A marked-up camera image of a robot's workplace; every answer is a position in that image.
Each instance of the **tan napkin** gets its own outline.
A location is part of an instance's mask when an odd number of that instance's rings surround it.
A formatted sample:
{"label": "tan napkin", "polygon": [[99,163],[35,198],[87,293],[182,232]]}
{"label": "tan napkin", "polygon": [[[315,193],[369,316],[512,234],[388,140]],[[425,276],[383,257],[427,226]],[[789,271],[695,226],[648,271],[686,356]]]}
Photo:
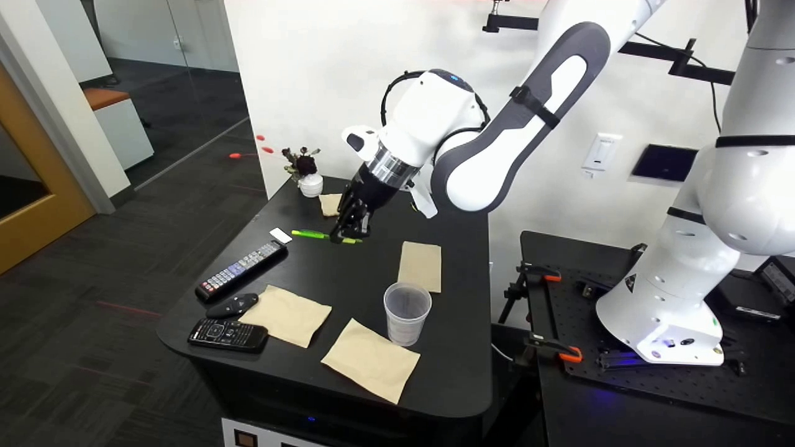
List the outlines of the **tan napkin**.
{"label": "tan napkin", "polygon": [[321,213],[322,217],[337,217],[343,193],[321,193]]}
{"label": "tan napkin", "polygon": [[443,247],[405,242],[397,283],[443,293]]}
{"label": "tan napkin", "polygon": [[348,320],[345,331],[322,358],[322,366],[397,406],[418,361],[418,352],[391,342],[358,320]]}
{"label": "tan napkin", "polygon": [[258,293],[258,303],[241,316],[241,322],[265,326],[270,339],[309,347],[328,312],[330,306],[269,286]]}

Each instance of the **black table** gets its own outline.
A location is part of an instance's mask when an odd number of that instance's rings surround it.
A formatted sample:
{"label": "black table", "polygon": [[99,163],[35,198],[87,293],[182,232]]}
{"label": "black table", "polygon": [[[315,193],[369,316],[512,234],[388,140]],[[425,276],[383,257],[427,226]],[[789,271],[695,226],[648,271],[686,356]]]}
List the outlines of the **black table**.
{"label": "black table", "polygon": [[[572,316],[553,312],[557,306],[551,306],[551,300],[564,298],[566,289],[572,289],[572,279],[579,276],[595,283],[618,281],[628,267],[628,252],[545,234],[521,234],[521,259],[527,264],[557,267],[564,271],[564,286],[559,286],[559,290],[553,290],[557,286],[546,286],[546,298],[542,293],[542,298],[535,296],[528,300],[535,331],[545,335],[557,335],[566,322],[587,326],[584,320],[572,320]],[[795,345],[792,331],[777,342]],[[569,376],[553,361],[538,361],[537,368],[548,444],[795,444],[795,425],[747,417],[743,416],[747,407],[736,407],[736,412],[712,409],[648,392],[618,389]],[[792,389],[789,383],[795,376],[788,372],[792,370],[792,362],[781,368],[781,383],[768,383],[768,389],[776,389],[783,383]]]}
{"label": "black table", "polygon": [[[343,187],[343,182],[326,180],[326,191],[343,191]],[[330,226],[333,221],[321,217],[318,201],[304,198],[290,182],[202,279],[269,242],[270,229],[328,232]],[[422,358],[395,407],[321,366],[321,358],[351,319],[384,335],[381,298],[397,281],[402,242],[436,244],[444,262],[443,293],[434,296],[422,339],[413,347]],[[285,262],[239,293],[265,286],[333,306],[309,350],[275,339],[260,356],[191,347],[187,335],[204,316],[204,306],[191,290],[174,298],[174,307],[158,326],[162,342],[198,368],[227,417],[326,444],[477,442],[481,412],[492,403],[485,217],[427,221],[413,211],[408,193],[399,193],[374,213],[373,237],[364,244],[336,247],[295,239]]]}

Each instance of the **white cup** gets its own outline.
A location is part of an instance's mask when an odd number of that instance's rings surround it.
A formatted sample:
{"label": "white cup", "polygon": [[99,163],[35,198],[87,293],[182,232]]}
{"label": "white cup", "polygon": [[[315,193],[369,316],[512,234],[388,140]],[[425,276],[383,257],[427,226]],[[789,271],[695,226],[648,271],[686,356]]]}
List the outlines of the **white cup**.
{"label": "white cup", "polygon": [[433,298],[427,290],[393,283],[383,293],[383,307],[388,312],[391,340],[408,347],[418,342],[425,319],[433,307]]}

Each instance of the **robotic arm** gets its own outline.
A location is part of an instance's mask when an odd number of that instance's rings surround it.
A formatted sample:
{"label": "robotic arm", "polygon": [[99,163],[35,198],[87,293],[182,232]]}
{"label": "robotic arm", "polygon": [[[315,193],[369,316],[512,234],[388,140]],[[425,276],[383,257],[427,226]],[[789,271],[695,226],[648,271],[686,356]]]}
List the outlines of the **robotic arm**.
{"label": "robotic arm", "polygon": [[[434,204],[497,209],[521,161],[661,2],[548,0],[538,17],[538,60],[527,80],[485,130],[443,149],[439,142],[481,118],[460,77],[422,74],[395,108],[393,124],[348,136],[362,167],[343,193],[330,237],[367,237],[373,211],[409,188],[434,151]],[[602,326],[645,362],[721,366],[723,331],[704,298],[740,254],[795,252],[792,86],[795,2],[768,0],[736,72],[723,136],[715,149],[701,151],[658,239],[595,303]]]}
{"label": "robotic arm", "polygon": [[[495,122],[471,131],[471,142],[439,151],[433,172],[434,204],[460,211],[497,209],[521,161],[661,2],[548,0],[538,21],[538,63],[510,94]],[[341,198],[341,218],[330,239],[367,237],[373,211],[409,187],[409,180],[450,131],[471,127],[471,111],[471,86],[434,70],[402,96],[393,124],[381,131],[352,131],[348,145],[359,151],[364,163]]]}

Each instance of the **marker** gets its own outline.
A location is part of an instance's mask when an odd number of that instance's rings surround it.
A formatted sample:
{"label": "marker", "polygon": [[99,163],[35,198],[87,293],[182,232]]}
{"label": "marker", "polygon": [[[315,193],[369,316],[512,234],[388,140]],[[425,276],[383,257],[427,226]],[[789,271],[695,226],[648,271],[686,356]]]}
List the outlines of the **marker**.
{"label": "marker", "polygon": [[[322,234],[322,232],[305,232],[305,229],[290,232],[290,237],[295,237],[295,239],[313,239],[313,242],[328,242],[328,239],[330,239],[330,237]],[[356,247],[356,244],[362,244],[362,242],[359,242],[359,239],[343,239],[341,244]]]}

